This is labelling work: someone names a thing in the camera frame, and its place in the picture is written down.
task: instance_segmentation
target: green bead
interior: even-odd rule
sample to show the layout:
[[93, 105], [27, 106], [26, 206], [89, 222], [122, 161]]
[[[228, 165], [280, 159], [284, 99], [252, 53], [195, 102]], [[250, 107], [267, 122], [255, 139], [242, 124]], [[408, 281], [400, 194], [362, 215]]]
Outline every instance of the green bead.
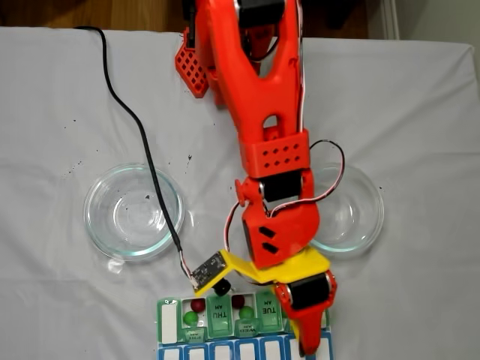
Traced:
[[240, 319], [253, 319], [255, 317], [255, 311], [250, 306], [244, 306], [238, 312]]
[[185, 324], [187, 324], [188, 326], [197, 326], [197, 323], [198, 323], [198, 315], [196, 312], [194, 311], [188, 311], [187, 313], [185, 313], [185, 315], [183, 316], [183, 321]]

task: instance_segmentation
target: black knob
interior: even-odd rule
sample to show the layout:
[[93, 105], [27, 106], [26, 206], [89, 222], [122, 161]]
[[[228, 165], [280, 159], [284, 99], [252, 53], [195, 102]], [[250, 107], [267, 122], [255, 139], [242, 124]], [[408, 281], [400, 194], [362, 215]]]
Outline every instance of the black knob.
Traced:
[[225, 279], [220, 279], [214, 286], [213, 290], [215, 291], [215, 294], [217, 296], [224, 296], [226, 295], [230, 289], [232, 288], [232, 285], [230, 285], [230, 282]]

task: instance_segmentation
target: empty glass bowl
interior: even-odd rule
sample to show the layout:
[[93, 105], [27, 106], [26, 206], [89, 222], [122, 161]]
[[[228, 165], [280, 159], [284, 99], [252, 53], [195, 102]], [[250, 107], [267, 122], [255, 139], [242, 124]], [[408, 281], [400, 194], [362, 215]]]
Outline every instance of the empty glass bowl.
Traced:
[[[315, 194], [330, 187], [340, 164], [314, 170]], [[330, 257], [351, 257], [366, 251], [380, 234], [383, 201], [373, 182], [359, 169], [346, 166], [342, 181], [317, 203], [320, 227], [311, 244]]]
[[[175, 229], [185, 209], [176, 183], [157, 169], [163, 199]], [[161, 211], [148, 166], [127, 163], [105, 172], [85, 199], [84, 221], [94, 244], [120, 260], [143, 260], [173, 240]]]

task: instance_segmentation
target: white tablecloth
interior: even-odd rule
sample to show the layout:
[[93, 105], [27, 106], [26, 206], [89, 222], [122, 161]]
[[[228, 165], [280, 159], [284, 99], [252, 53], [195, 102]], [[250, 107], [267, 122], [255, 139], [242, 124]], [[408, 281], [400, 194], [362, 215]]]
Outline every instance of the white tablecloth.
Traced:
[[[175, 72], [178, 34], [108, 31], [107, 40], [113, 85], [143, 120], [157, 167], [183, 190], [181, 237], [198, 266], [222, 246], [233, 180], [245, 175], [233, 123]], [[336, 359], [477, 359], [473, 49], [306, 39], [304, 54], [310, 138], [340, 142], [385, 201], [372, 251], [332, 266]], [[155, 358], [156, 301], [191, 294], [174, 248], [122, 265], [83, 226], [93, 181], [144, 160], [135, 124], [107, 91], [97, 34], [0, 28], [1, 359]], [[238, 221], [232, 241], [245, 242]]]

